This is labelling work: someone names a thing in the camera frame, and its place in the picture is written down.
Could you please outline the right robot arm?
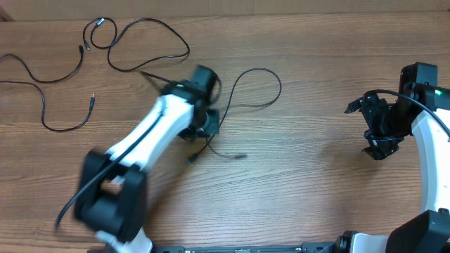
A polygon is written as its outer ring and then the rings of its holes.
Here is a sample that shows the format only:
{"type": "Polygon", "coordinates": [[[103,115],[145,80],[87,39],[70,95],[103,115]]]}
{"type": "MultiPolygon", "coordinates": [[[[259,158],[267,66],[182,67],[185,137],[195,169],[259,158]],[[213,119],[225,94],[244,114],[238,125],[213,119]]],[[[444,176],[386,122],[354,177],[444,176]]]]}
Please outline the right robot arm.
{"type": "Polygon", "coordinates": [[[329,252],[448,252],[449,251],[449,90],[438,85],[438,67],[414,63],[401,69],[395,103],[367,91],[348,104],[347,114],[361,112],[368,130],[364,152],[383,160],[399,149],[405,137],[418,146],[421,206],[415,218],[388,236],[346,231],[329,252]]]}

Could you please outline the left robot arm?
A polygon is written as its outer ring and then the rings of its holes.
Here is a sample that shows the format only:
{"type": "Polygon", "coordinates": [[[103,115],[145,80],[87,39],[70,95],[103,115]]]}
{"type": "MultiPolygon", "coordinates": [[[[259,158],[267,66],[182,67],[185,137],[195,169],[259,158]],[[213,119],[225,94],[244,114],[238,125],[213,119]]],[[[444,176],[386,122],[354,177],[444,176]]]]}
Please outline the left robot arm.
{"type": "Polygon", "coordinates": [[[192,77],[170,81],[136,128],[105,153],[84,158],[74,216],[105,244],[103,252],[152,252],[146,236],[148,172],[177,137],[207,138],[219,131],[219,112],[210,106],[218,75],[199,65],[192,77]]]}

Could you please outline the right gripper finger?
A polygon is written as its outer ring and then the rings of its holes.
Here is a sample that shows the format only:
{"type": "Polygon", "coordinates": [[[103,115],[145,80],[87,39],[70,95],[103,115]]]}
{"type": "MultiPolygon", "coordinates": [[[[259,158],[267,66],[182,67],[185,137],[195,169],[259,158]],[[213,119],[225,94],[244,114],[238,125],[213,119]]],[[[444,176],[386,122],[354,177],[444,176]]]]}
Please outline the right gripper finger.
{"type": "Polygon", "coordinates": [[[348,104],[347,109],[344,111],[345,114],[350,114],[362,109],[364,104],[364,99],[362,97],[352,101],[348,104]]]}
{"type": "Polygon", "coordinates": [[[369,146],[362,151],[374,160],[383,160],[399,149],[400,138],[369,139],[369,146]]]}

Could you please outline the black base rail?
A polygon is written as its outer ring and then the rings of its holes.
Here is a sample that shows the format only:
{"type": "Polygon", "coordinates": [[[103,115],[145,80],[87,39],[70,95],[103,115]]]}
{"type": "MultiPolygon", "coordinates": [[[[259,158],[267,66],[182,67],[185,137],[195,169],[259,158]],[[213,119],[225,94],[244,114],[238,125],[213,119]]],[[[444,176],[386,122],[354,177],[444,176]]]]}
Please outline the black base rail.
{"type": "Polygon", "coordinates": [[[304,242],[301,245],[191,247],[156,246],[150,253],[349,253],[351,243],[339,237],[335,242],[304,242]]]}

